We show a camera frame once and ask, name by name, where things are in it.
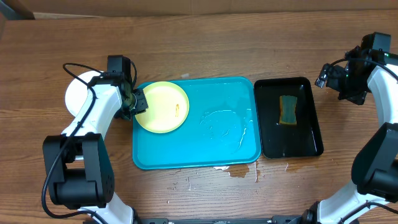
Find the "light green plate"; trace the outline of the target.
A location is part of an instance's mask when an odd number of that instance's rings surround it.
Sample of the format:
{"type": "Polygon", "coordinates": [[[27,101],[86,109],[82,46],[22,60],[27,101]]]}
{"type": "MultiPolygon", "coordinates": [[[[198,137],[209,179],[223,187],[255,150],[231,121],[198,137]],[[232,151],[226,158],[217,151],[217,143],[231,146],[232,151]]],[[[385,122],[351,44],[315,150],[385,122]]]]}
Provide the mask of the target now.
{"type": "Polygon", "coordinates": [[[185,91],[172,82],[154,82],[144,87],[148,109],[136,115],[136,121],[147,131],[171,132],[183,124],[190,109],[185,91]]]}

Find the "white plate front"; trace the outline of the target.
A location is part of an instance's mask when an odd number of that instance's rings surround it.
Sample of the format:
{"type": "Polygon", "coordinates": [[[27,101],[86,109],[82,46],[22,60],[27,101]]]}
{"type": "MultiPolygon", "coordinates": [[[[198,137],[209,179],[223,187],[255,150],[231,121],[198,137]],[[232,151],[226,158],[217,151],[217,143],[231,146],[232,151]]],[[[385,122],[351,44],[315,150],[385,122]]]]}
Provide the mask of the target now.
{"type": "Polygon", "coordinates": [[[65,105],[69,113],[76,117],[86,103],[89,89],[78,79],[74,78],[65,92],[65,105]]]}

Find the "green and yellow sponge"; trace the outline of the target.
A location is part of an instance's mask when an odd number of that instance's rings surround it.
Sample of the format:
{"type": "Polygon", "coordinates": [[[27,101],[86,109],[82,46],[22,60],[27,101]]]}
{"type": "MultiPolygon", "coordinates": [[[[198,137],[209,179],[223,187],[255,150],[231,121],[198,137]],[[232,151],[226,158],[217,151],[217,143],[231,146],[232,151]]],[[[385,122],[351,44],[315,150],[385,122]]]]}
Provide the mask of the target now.
{"type": "Polygon", "coordinates": [[[296,96],[282,95],[279,97],[279,124],[297,124],[296,106],[296,96]]]}

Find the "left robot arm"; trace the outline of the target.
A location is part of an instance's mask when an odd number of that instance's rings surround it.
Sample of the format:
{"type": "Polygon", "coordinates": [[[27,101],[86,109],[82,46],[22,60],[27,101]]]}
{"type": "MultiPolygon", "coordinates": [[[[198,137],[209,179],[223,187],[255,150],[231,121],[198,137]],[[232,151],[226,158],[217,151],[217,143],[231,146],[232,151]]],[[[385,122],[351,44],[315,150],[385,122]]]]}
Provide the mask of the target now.
{"type": "Polygon", "coordinates": [[[43,142],[46,178],[41,204],[56,219],[89,215],[95,223],[140,223],[136,211],[123,203],[115,189],[114,172],[104,143],[113,118],[132,120],[148,104],[135,88],[137,68],[123,55],[108,56],[107,69],[92,69],[87,97],[72,123],[43,142]]]}

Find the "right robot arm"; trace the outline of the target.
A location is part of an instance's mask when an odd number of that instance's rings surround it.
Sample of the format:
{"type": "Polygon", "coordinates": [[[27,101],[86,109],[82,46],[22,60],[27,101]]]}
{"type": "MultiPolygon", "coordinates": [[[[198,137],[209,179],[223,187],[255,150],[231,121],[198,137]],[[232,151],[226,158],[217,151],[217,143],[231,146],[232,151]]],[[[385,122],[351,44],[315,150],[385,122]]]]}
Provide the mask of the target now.
{"type": "Polygon", "coordinates": [[[389,34],[374,32],[345,53],[344,67],[339,60],[322,67],[316,86],[337,91],[339,100],[362,105],[373,95],[379,129],[355,157],[351,180],[292,223],[357,223],[376,207],[397,213],[388,207],[397,202],[397,55],[390,47],[389,34]]]}

